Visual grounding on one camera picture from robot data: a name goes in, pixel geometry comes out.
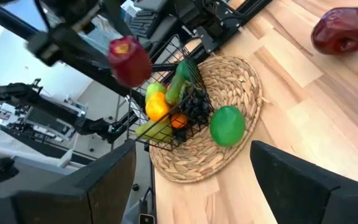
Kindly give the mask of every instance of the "round woven mat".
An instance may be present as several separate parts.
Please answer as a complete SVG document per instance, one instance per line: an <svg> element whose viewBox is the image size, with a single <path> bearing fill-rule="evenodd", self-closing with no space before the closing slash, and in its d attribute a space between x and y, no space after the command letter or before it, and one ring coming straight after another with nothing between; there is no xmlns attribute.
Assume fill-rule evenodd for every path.
<svg viewBox="0 0 358 224"><path fill-rule="evenodd" d="M236 106L246 119L247 130L233 147L218 146L209 127L172 151L150 147L153 165L166 179L191 183L221 170L245 148L262 106L262 85L256 71L243 59L214 57L199 65L214 109Z"/></svg>

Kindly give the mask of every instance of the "black wire basket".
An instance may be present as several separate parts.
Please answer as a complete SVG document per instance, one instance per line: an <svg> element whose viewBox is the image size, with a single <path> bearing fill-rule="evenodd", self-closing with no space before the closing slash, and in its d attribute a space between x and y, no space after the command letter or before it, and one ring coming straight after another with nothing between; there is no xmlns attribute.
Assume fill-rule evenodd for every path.
<svg viewBox="0 0 358 224"><path fill-rule="evenodd" d="M131 120L134 114L138 117L133 125L129 126L128 123L127 138L170 151L208 126L214 108L200 70L189 54L189 51L180 43L178 36L173 36L163 44L159 52L154 54L158 58L151 58L151 61L156 61L153 64L151 78L142 86L132 89L130 97L127 98L129 102L128 120ZM180 87L177 102L174 105L167 104L170 106L169 110L165 108L167 112L163 113L159 119L152 121L146 115L148 102L138 105L136 102L142 102L142 100L134 99L132 93L137 91L141 97L145 97L150 84L160 83L168 88L167 94L164 95L165 103L167 103L169 88L174 88L171 91L173 93L175 90L177 92L179 86L177 85L179 78L174 78L181 75L177 75L179 66L181 66L180 73L187 74L187 79ZM173 79L177 79L176 84L170 86Z"/></svg>

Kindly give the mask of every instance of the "green apple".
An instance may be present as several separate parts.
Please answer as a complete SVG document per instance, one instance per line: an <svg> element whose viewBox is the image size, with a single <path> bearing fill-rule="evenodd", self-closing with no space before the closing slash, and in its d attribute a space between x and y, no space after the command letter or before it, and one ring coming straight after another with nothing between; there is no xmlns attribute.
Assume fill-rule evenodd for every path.
<svg viewBox="0 0 358 224"><path fill-rule="evenodd" d="M162 92L165 94L167 89L161 83L151 83L146 89L146 102L149 100L150 96L156 92Z"/></svg>

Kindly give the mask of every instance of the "light wood surface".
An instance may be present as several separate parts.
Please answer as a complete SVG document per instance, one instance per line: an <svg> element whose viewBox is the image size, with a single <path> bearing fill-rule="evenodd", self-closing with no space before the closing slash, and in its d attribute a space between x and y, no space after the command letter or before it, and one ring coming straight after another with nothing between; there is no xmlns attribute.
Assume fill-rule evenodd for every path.
<svg viewBox="0 0 358 224"><path fill-rule="evenodd" d="M216 54L244 58L260 75L270 104L251 139L358 181L358 52L321 55L310 42L319 18L339 6L358 6L358 0L273 0ZM176 184L156 172L155 184L161 224L277 223L255 178L249 144L208 180Z"/></svg>

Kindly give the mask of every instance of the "dark red apple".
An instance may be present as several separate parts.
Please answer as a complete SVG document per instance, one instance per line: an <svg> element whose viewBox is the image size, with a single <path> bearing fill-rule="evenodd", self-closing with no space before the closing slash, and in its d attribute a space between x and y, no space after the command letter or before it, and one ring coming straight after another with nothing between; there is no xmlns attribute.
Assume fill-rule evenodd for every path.
<svg viewBox="0 0 358 224"><path fill-rule="evenodd" d="M113 75L123 86L141 86L151 76L149 54L135 37L112 40L108 58Z"/></svg>
<svg viewBox="0 0 358 224"><path fill-rule="evenodd" d="M358 7L338 7L328 11L314 27L311 41L322 54L358 51Z"/></svg>

